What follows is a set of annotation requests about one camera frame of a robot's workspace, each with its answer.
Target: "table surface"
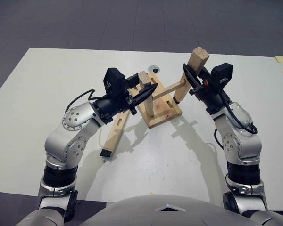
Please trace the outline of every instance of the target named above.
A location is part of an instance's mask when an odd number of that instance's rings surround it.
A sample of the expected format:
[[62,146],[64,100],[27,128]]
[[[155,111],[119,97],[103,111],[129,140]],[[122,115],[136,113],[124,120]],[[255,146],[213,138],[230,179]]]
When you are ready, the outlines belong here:
[[[165,86],[177,82],[185,53],[29,49],[0,89],[0,192],[37,195],[45,166],[44,142],[68,103],[89,89],[104,94],[108,67],[126,77],[160,67]],[[252,116],[262,141],[261,179],[268,206],[283,210],[283,64],[271,57],[211,55],[206,68],[233,64],[225,91]],[[85,102],[87,97],[77,101]],[[182,116],[148,129],[130,115],[113,157],[102,145],[112,123],[88,142],[76,188],[82,200],[116,202],[155,194],[183,195],[222,206],[226,160],[214,140],[215,125],[196,97],[180,103]]]

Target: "wood grain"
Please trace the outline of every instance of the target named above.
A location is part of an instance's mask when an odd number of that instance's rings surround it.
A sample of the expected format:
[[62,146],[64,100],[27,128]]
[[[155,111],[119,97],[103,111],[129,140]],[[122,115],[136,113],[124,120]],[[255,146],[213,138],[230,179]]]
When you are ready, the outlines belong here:
[[[141,89],[143,89],[146,86],[151,85],[151,79],[149,78],[149,76],[146,72],[138,73],[138,77],[139,77],[139,80],[140,80]],[[149,96],[149,98],[144,101],[144,105],[145,105],[147,115],[149,117],[152,117],[154,115],[152,95]]]
[[[152,84],[158,84],[153,95],[165,89],[164,85],[154,73],[149,73],[148,76],[151,79]],[[130,93],[132,96],[135,96],[140,90],[140,85],[137,85],[136,87],[130,89]],[[139,104],[137,108],[150,129],[182,114],[182,111],[172,99],[170,94],[166,94],[161,98],[153,100],[153,117],[149,117],[147,115],[144,102]]]
[[118,113],[117,118],[108,134],[107,140],[103,146],[100,156],[111,157],[114,150],[116,150],[119,140],[123,134],[123,129],[127,122],[130,110]]
[[[198,75],[199,72],[202,70],[204,64],[208,60],[208,58],[209,58],[209,54],[207,53],[207,51],[201,47],[197,47],[193,50],[190,56],[190,59],[188,61],[188,66],[192,67],[193,70]],[[174,98],[177,102],[182,101],[191,88],[191,85],[186,80],[184,73],[180,79],[180,82],[185,82],[185,84],[181,88],[177,89],[176,92],[174,93]]]

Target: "wooden stool leg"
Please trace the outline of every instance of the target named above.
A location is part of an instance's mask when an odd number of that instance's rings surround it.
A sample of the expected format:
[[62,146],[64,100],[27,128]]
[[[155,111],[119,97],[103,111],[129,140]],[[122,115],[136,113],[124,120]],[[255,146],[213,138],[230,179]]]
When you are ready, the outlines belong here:
[[[138,73],[138,77],[140,79],[140,86],[141,89],[143,89],[146,86],[151,85],[151,79],[147,75],[146,72],[140,72]],[[153,117],[154,115],[154,110],[153,110],[153,97],[152,95],[144,101],[145,108],[146,108],[146,113],[149,117]]]
[[[204,50],[201,47],[197,47],[193,50],[190,59],[188,61],[188,66],[190,66],[191,68],[193,68],[193,70],[196,72],[196,74],[198,75],[199,72],[202,70],[204,64],[206,63],[206,61],[209,58],[209,54],[207,53],[206,50]],[[188,93],[188,91],[191,88],[191,85],[189,84],[189,82],[186,80],[185,74],[183,73],[180,82],[183,83],[185,82],[185,84],[180,87],[179,89],[177,89],[174,93],[174,101],[178,104],[180,101],[183,100],[183,98],[185,97],[185,95]]]
[[125,127],[126,121],[130,114],[130,110],[126,112],[118,113],[117,118],[109,132],[108,138],[103,146],[100,156],[111,157],[113,151],[117,148],[119,140],[123,134],[123,129]]

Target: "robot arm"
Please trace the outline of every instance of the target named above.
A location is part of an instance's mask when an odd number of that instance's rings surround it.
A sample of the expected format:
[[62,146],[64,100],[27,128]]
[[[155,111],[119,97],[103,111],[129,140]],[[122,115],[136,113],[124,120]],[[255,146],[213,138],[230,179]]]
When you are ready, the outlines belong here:
[[[267,210],[264,184],[260,179],[261,142],[250,114],[223,91],[232,78],[233,66],[224,63],[214,67],[211,74],[204,68],[198,75],[183,65],[187,80],[193,87],[191,95],[205,103],[215,122],[215,139],[224,150],[229,192],[224,193],[224,207],[243,215],[248,210]],[[216,137],[218,131],[222,144]]]
[[88,100],[96,101],[67,108],[61,124],[45,142],[46,166],[40,182],[39,208],[23,219],[19,226],[35,223],[59,226],[73,218],[78,194],[75,190],[76,172],[88,140],[119,112],[131,110],[132,114],[136,114],[135,107],[157,87],[157,84],[147,86],[132,97],[127,89],[137,84],[137,74],[125,79],[116,68],[109,68],[104,78],[106,95],[90,96]]

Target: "black rubber foot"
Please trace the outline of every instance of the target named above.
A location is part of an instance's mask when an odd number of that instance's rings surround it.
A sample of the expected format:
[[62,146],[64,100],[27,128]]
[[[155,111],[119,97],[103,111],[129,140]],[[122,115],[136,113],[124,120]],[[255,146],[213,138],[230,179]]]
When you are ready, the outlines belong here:
[[77,190],[73,190],[70,194],[70,199],[64,216],[64,222],[71,221],[75,216],[77,194],[78,194]]
[[178,101],[175,99],[175,97],[173,97],[173,100],[175,101],[176,104],[179,104],[179,103],[180,103],[180,101],[178,102]]
[[223,206],[226,210],[239,214],[238,205],[232,192],[223,194]]
[[102,149],[100,156],[104,156],[104,157],[111,157],[112,155],[112,151],[108,151],[106,149]]

